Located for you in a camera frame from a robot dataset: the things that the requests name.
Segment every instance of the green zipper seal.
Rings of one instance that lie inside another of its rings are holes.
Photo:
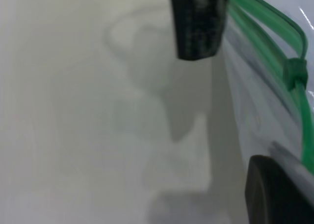
[[[283,38],[296,51],[299,58],[288,60],[264,29],[238,5]],[[304,70],[306,70],[304,58],[308,43],[303,30],[290,18],[263,0],[230,0],[229,13],[250,40],[257,55],[283,90],[285,97],[294,102],[297,107],[301,116],[303,132],[302,163],[314,174],[314,127],[312,112],[305,94],[304,76]]]
[[[301,27],[292,19],[264,0],[233,1],[285,40],[301,59],[305,58],[308,40]]]

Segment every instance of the white surface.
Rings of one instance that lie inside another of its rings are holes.
[[[214,62],[176,60],[168,0],[0,0],[0,223],[245,223]]]

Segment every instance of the plastic bag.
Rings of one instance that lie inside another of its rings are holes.
[[[293,19],[304,30],[308,41],[309,50],[314,50],[314,9],[313,0],[264,0],[270,5]],[[274,37],[276,43],[284,52],[288,52],[285,43]],[[314,55],[309,51],[306,55],[309,81],[307,85],[307,97],[314,112]]]

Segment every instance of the clear plastic bag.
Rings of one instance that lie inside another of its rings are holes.
[[[286,104],[245,35],[229,17],[223,40],[239,140],[246,167],[252,155],[269,155],[273,142],[300,158],[300,119]]]
[[[313,0],[264,0],[270,5],[283,12],[293,19],[305,32],[309,41],[309,50],[314,50],[314,9]],[[284,52],[288,52],[288,47],[280,39],[273,36],[276,43]],[[314,112],[314,55],[309,51],[306,55],[308,61],[307,69],[309,81],[307,85],[307,97]]]

